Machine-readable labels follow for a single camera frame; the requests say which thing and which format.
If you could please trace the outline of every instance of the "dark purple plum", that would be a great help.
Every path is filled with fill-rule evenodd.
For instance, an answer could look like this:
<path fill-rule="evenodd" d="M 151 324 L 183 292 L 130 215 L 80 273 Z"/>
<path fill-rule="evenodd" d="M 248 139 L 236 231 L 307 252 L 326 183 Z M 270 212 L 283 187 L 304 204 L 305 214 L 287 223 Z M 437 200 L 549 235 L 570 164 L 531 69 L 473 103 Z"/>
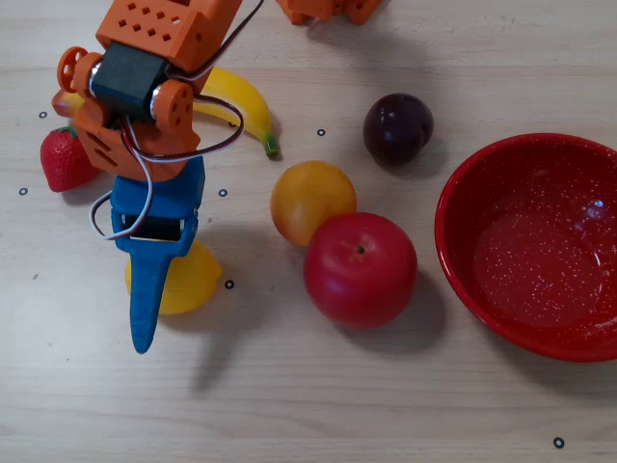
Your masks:
<path fill-rule="evenodd" d="M 387 166 L 411 161 L 431 140 L 433 114 L 413 95 L 392 94 L 377 101 L 364 121 L 364 144 Z"/>

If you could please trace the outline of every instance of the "banana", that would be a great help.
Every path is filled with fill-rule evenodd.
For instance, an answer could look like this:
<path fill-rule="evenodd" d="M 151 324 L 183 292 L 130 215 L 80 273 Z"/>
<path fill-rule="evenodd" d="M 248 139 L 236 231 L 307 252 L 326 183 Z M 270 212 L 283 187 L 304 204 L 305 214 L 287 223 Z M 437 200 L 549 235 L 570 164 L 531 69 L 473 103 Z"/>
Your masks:
<path fill-rule="evenodd" d="M 231 103 L 240 110 L 245 119 L 246 129 L 263 145 L 270 159 L 279 155 L 279 143 L 272 132 L 270 110 L 263 96 L 242 77 L 222 68 L 214 68 L 201 91 L 202 95 L 216 96 Z M 78 94 L 69 94 L 60 90 L 52 100 L 52 106 L 60 116 L 72 118 L 84 104 L 84 99 Z M 214 104 L 194 103 L 193 110 L 228 123 L 238 125 L 238 119 L 230 111 Z"/>

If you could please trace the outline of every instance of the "bowl rim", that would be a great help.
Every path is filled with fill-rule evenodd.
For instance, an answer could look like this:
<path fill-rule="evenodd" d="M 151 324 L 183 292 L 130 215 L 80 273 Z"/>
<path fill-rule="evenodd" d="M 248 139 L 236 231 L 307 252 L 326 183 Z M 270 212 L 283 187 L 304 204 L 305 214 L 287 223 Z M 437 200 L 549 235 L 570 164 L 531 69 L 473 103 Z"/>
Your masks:
<path fill-rule="evenodd" d="M 569 349 L 548 346 L 521 335 L 519 332 L 509 328 L 491 313 L 483 309 L 480 304 L 477 304 L 475 300 L 465 290 L 465 286 L 455 274 L 452 261 L 450 260 L 449 254 L 447 252 L 447 245 L 445 243 L 445 215 L 448 210 L 450 200 L 452 199 L 452 196 L 455 193 L 459 182 L 467 175 L 470 169 L 475 167 L 483 159 L 486 159 L 493 154 L 499 153 L 502 149 L 506 147 L 530 143 L 533 141 L 551 143 L 565 142 L 573 146 L 583 147 L 586 150 L 605 151 L 607 153 L 617 154 L 615 150 L 599 143 L 576 137 L 574 135 L 567 135 L 561 133 L 528 133 L 524 135 L 517 135 L 514 137 L 505 138 L 498 142 L 494 142 L 486 148 L 477 151 L 475 154 L 465 160 L 454 171 L 450 179 L 445 184 L 445 187 L 443 188 L 440 200 L 437 205 L 437 213 L 435 215 L 435 244 L 437 247 L 437 255 L 440 260 L 440 264 L 442 265 L 443 273 L 450 285 L 452 286 L 452 289 L 454 289 L 456 295 L 471 313 L 473 313 L 489 329 L 500 335 L 502 338 L 514 343 L 518 347 L 522 347 L 523 349 L 526 349 L 538 355 L 542 355 L 544 357 L 568 362 L 592 363 L 616 360 L 617 349 L 614 352 L 573 352 Z"/>

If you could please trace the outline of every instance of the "table surface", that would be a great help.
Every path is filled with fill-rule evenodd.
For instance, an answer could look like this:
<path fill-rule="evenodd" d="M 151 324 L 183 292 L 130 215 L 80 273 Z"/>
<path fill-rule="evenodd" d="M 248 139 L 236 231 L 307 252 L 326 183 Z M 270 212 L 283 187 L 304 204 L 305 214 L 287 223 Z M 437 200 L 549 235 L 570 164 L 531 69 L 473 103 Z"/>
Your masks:
<path fill-rule="evenodd" d="M 198 238 L 235 288 L 163 319 L 145 356 L 129 335 L 126 255 L 88 224 L 113 179 L 53 194 L 39 162 L 43 137 L 65 124 L 50 106 L 58 59 L 77 44 L 99 50 L 109 4 L 2 7 L 3 462 L 614 460 L 617 365 L 557 363 L 491 334 L 450 289 L 433 241 L 447 178 L 493 141 L 557 131 L 617 146 L 613 0 L 392 0 L 363 27 L 294 27 L 267 2 L 222 66 L 265 95 L 283 160 L 250 137 L 207 157 Z M 367 109 L 392 92 L 418 95 L 437 121 L 398 175 L 362 145 Z M 209 140 L 230 131 L 196 125 Z M 416 245 L 416 294 L 386 329 L 345 333 L 322 317 L 304 291 L 302 251 L 272 225 L 276 179 L 307 159 L 341 167 L 360 209 Z"/>

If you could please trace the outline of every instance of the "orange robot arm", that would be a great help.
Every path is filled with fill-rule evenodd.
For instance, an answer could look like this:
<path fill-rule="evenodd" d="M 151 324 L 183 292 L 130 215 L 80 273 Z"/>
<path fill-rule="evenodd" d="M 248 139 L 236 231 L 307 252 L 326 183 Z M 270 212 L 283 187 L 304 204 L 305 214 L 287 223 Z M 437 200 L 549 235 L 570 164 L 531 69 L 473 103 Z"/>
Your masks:
<path fill-rule="evenodd" d="M 382 0 L 277 0 L 292 24 L 309 17 L 329 21 L 334 14 L 347 14 L 355 24 L 365 24 Z"/>
<path fill-rule="evenodd" d="M 58 81 L 86 102 L 73 126 L 96 167 L 121 177 L 145 179 L 115 126 L 129 115 L 143 151 L 169 155 L 195 150 L 193 94 L 209 73 L 190 74 L 221 46 L 242 0 L 114 0 L 96 38 L 105 54 L 72 47 L 58 66 Z M 154 181 L 174 178 L 184 162 L 148 163 Z"/>

